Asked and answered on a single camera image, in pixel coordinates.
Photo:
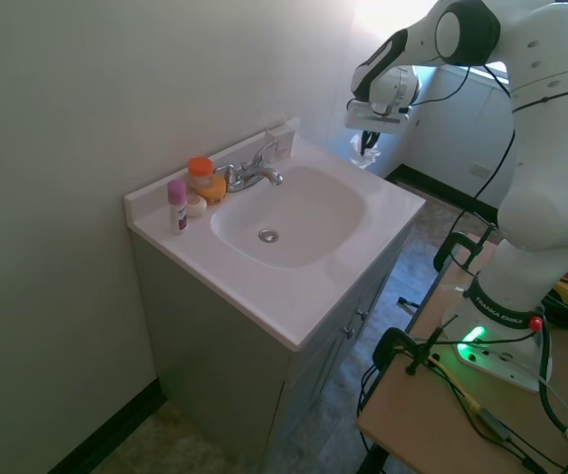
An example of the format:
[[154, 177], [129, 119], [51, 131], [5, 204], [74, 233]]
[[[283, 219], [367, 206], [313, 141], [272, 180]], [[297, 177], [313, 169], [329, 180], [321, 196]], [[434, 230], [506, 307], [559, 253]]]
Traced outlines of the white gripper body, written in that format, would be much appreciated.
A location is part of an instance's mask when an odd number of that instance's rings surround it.
[[401, 132], [407, 128], [411, 107], [377, 114], [370, 104], [351, 99], [346, 105], [345, 127], [370, 132]]

